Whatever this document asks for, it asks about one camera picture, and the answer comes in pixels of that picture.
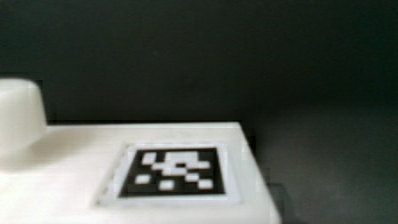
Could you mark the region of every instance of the white block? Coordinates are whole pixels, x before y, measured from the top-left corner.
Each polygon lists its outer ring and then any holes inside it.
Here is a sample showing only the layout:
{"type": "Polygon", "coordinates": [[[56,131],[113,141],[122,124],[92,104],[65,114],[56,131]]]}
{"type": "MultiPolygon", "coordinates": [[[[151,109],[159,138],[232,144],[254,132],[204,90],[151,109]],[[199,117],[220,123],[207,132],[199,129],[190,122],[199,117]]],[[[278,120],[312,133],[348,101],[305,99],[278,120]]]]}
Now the white block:
{"type": "Polygon", "coordinates": [[[204,189],[204,190],[213,189],[213,181],[206,179],[199,180],[197,186],[199,186],[199,189],[204,189]]]}
{"type": "Polygon", "coordinates": [[[23,79],[0,79],[0,154],[40,138],[46,130],[40,92],[23,79]]]}
{"type": "Polygon", "coordinates": [[[151,175],[147,175],[147,174],[136,175],[136,177],[135,177],[135,183],[136,184],[147,184],[149,181],[151,181],[151,175]]]}
{"type": "Polygon", "coordinates": [[[154,160],[156,160],[156,154],[152,152],[147,152],[142,158],[142,165],[152,165],[154,160]]]}
{"type": "Polygon", "coordinates": [[[199,181],[199,174],[197,173],[188,173],[184,176],[184,181],[186,182],[197,182],[199,181]]]}
{"type": "Polygon", "coordinates": [[[183,176],[183,175],[186,175],[186,173],[188,173],[188,171],[184,168],[170,167],[170,168],[163,169],[161,175],[163,176],[183,176]]]}
{"type": "Polygon", "coordinates": [[[170,191],[174,189],[174,181],[172,180],[161,180],[158,184],[159,191],[170,191]]]}
{"type": "Polygon", "coordinates": [[[207,168],[209,168],[209,162],[207,162],[207,161],[199,162],[199,163],[197,163],[197,168],[199,168],[199,169],[207,169],[207,168]]]}
{"type": "MultiPolygon", "coordinates": [[[[0,157],[0,223],[280,223],[236,123],[49,126],[32,151],[0,157]],[[220,149],[225,194],[117,196],[136,149],[209,146],[220,149]]],[[[140,176],[143,193],[161,183],[145,181],[140,176]]],[[[200,186],[213,190],[209,181],[200,186]]],[[[177,187],[165,182],[158,192],[177,187]]]]}

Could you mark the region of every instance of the white square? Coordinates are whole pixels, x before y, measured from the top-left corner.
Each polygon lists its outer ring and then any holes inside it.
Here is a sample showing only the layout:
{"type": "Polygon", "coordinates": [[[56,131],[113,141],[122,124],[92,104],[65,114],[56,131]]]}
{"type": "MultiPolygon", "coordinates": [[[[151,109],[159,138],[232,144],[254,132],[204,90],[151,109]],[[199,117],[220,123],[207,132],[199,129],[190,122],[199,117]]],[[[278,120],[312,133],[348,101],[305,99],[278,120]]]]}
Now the white square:
{"type": "Polygon", "coordinates": [[[174,189],[174,181],[172,180],[161,180],[158,185],[159,191],[170,191],[174,189]]]}
{"type": "Polygon", "coordinates": [[[184,176],[186,182],[197,182],[199,181],[199,173],[188,173],[184,176]]]}
{"type": "Polygon", "coordinates": [[[200,190],[213,189],[213,181],[209,179],[199,180],[197,187],[200,190]]]}
{"type": "Polygon", "coordinates": [[[167,168],[161,172],[163,176],[183,176],[186,175],[186,169],[184,168],[167,168]]]}
{"type": "Polygon", "coordinates": [[[152,165],[154,161],[156,161],[156,153],[147,152],[142,158],[142,165],[152,165]]]}
{"type": "Polygon", "coordinates": [[[207,161],[202,161],[202,162],[197,164],[197,168],[199,168],[199,169],[207,169],[207,168],[209,168],[209,162],[207,162],[207,161]]]}
{"type": "Polygon", "coordinates": [[[135,177],[135,184],[147,184],[151,181],[151,175],[149,174],[140,174],[135,177]]]}

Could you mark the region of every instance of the dark background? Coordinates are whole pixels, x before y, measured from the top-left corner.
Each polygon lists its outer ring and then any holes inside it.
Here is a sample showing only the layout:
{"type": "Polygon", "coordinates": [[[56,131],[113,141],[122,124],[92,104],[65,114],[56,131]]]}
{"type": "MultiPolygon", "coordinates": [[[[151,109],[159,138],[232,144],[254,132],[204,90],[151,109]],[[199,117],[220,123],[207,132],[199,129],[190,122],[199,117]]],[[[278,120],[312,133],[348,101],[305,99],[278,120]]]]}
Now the dark background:
{"type": "Polygon", "coordinates": [[[398,222],[396,1],[0,0],[0,72],[51,124],[239,121],[300,219],[398,222]]]}

